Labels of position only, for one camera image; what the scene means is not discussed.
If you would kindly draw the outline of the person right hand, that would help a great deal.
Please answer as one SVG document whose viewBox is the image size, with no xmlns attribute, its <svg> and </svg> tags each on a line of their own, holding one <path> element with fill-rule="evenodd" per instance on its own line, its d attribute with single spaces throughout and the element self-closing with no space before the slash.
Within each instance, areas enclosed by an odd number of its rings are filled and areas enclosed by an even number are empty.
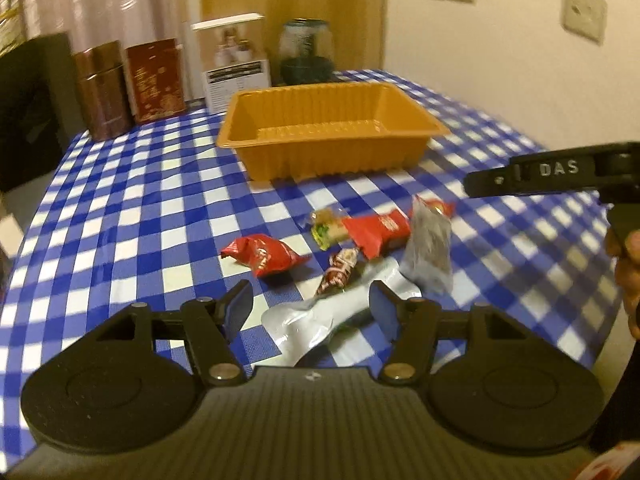
<svg viewBox="0 0 640 480">
<path fill-rule="evenodd" d="M 640 233 L 631 232 L 623 243 L 608 229 L 604 239 L 605 251 L 616 260 L 615 281 L 623 291 L 624 309 L 627 315 L 629 331 L 634 339 L 640 338 L 637 309 L 640 298 Z"/>
</svg>

